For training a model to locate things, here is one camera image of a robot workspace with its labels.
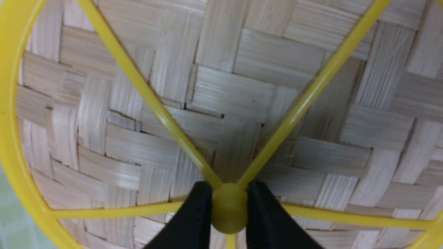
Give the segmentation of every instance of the yellow spoke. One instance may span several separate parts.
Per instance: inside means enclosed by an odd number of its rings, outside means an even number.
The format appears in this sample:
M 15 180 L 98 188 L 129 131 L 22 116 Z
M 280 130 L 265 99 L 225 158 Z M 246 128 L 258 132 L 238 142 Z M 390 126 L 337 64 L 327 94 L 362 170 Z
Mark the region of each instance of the yellow spoke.
M 120 45 L 117 37 L 109 28 L 92 0 L 78 0 L 78 2 L 87 14 L 91 23 L 94 25 L 98 35 L 101 37 L 106 47 L 114 56 L 118 65 L 120 65 L 127 77 L 131 80 L 135 89 L 137 89 L 146 104 L 152 109 L 152 112 L 159 119 L 160 123 L 162 123 L 166 130 L 168 130 L 172 138 L 174 138 L 182 150 L 189 156 L 189 158 L 197 166 L 199 171 L 212 185 L 212 187 L 215 189 L 219 188 L 222 185 L 220 178 L 214 173 L 203 156 L 198 152 L 189 138 L 176 124 L 169 112 L 163 107 L 162 103 L 149 87 L 148 83 L 145 82 L 143 76 L 140 74 L 124 48 Z
M 432 225 L 432 221 L 394 219 L 380 216 L 347 214 L 331 210 L 320 210 L 310 207 L 283 205 L 291 215 L 330 222 L 345 223 L 359 226 L 399 227 L 413 230 L 425 230 Z
M 238 184 L 241 188 L 246 188 L 247 185 L 254 180 L 263 166 L 289 135 L 291 130 L 306 114 L 306 111 L 318 98 L 323 89 L 329 84 L 346 60 L 351 56 L 352 52 L 364 38 L 366 33 L 372 28 L 377 21 L 378 16 L 380 16 L 386 6 L 388 6 L 389 2 L 390 0 L 376 0 L 371 8 L 369 8 L 354 30 L 352 30 L 351 34 L 346 38 L 332 59 L 328 62 L 326 67 L 322 70 L 320 75 L 309 86 L 297 105 L 290 111 L 289 115 L 285 118 L 269 142 L 251 163 L 248 170 L 240 178 Z
M 236 240 L 235 234 L 226 235 L 226 249 L 235 249 L 236 248 Z
M 136 217 L 157 214 L 176 213 L 182 202 L 161 203 L 146 206 L 135 206 L 118 209 L 84 209 L 84 210 L 50 210 L 49 215 L 53 218 L 117 218 Z

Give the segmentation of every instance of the plastic rod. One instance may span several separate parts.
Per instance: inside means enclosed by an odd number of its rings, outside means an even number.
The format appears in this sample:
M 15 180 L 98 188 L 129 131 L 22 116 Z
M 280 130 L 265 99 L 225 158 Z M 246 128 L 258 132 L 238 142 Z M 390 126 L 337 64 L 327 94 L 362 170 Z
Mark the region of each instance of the plastic rod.
M 236 249 L 236 235 L 235 234 L 227 234 L 226 235 L 226 249 Z
M 169 112 L 163 107 L 157 95 L 149 87 L 144 80 L 137 67 L 128 56 L 117 37 L 114 35 L 111 28 L 109 28 L 101 13 L 97 10 L 92 0 L 78 0 L 81 7 L 87 14 L 89 20 L 97 30 L 111 54 L 114 56 L 118 65 L 123 69 L 126 76 L 131 80 L 135 89 L 142 96 L 146 104 L 151 108 L 152 112 L 159 119 L 160 123 L 168 130 L 172 138 L 178 143 L 182 150 L 189 156 L 192 162 L 197 166 L 198 170 L 206 178 L 206 180 L 215 189 L 222 185 L 220 178 L 214 173 L 210 165 L 206 162 L 204 157 L 198 152 L 186 134 L 177 125 L 175 120 Z
M 183 202 L 161 203 L 117 209 L 50 210 L 53 218 L 118 218 L 176 213 Z
M 358 22 L 357 26 L 352 30 L 351 34 L 346 38 L 320 75 L 306 90 L 306 93 L 299 100 L 297 105 L 290 111 L 289 115 L 284 119 L 283 123 L 271 137 L 269 142 L 264 146 L 259 155 L 252 161 L 249 168 L 238 181 L 241 188 L 246 188 L 248 184 L 254 180 L 263 166 L 268 162 L 277 148 L 286 139 L 291 130 L 305 115 L 306 111 L 311 107 L 314 101 L 319 97 L 325 87 L 338 73 L 340 68 L 351 56 L 357 45 L 364 38 L 366 33 L 372 28 L 380 14 L 388 6 L 390 0 L 376 0 L 369 8 L 366 14 Z

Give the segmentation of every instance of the yellow plastic frame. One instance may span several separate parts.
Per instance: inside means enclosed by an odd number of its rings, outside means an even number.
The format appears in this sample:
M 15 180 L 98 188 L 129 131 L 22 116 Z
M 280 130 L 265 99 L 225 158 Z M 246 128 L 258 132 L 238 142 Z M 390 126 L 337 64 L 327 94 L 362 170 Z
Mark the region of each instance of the yellow plastic frame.
M 6 175 L 29 214 L 41 230 L 59 248 L 82 248 L 82 246 L 63 228 L 60 218 L 114 218 L 176 212 L 180 202 L 149 206 L 137 206 L 111 210 L 52 210 L 43 200 L 25 163 L 16 122 L 16 83 L 19 64 L 25 43 L 33 24 L 46 0 L 4 0 L 0 6 L 0 159 Z M 181 131 L 170 114 L 161 105 L 153 91 L 133 65 L 91 0 L 79 0 L 84 11 L 94 24 L 97 33 L 116 58 L 146 103 L 152 108 L 159 120 L 165 125 L 180 147 L 190 156 L 208 182 L 215 188 L 223 183 L 214 174 L 209 164 L 198 153 L 193 144 Z M 271 155 L 279 147 L 289 132 L 299 122 L 321 91 L 338 72 L 352 51 L 372 27 L 378 16 L 389 4 L 389 0 L 375 0 L 348 38 L 337 50 L 325 69 L 310 85 L 300 102 L 289 113 L 275 135 L 272 136 L 262 152 L 252 162 L 241 177 L 238 185 L 246 188 L 255 178 Z M 345 214 L 329 210 L 318 210 L 301 206 L 283 205 L 292 216 L 328 220 L 364 226 L 386 226 L 425 230 L 410 249 L 437 249 L 443 244 L 443 212 L 433 221 L 404 220 L 366 215 Z M 235 248 L 235 235 L 227 236 L 227 248 Z

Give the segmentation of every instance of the woven bamboo basket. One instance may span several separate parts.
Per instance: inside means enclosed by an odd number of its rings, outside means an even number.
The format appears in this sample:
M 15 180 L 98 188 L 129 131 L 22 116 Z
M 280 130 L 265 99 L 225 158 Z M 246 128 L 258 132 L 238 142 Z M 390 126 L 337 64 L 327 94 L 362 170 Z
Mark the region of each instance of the woven bamboo basket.
M 225 183 L 242 176 L 372 2 L 94 1 Z M 392 0 L 258 179 L 288 205 L 435 219 L 443 209 L 442 30 L 437 0 Z M 42 9 L 16 103 L 24 158 L 53 210 L 180 202 L 204 179 L 77 0 Z M 59 222 L 85 248 L 140 249 L 173 215 Z M 292 215 L 326 249 L 402 249 L 426 229 Z M 236 244 L 246 248 L 245 231 Z M 227 247 L 213 229 L 210 248 Z

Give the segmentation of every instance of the yellow ring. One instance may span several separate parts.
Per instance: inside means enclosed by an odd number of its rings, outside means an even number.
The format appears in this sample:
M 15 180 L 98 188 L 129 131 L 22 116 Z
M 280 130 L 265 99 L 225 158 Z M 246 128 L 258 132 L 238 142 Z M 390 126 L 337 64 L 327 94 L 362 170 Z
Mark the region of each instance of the yellow ring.
M 4 1 L 0 7 L 0 158 L 12 188 L 36 224 L 59 248 L 82 248 L 58 220 L 32 180 L 16 120 L 16 82 L 25 41 L 46 0 Z

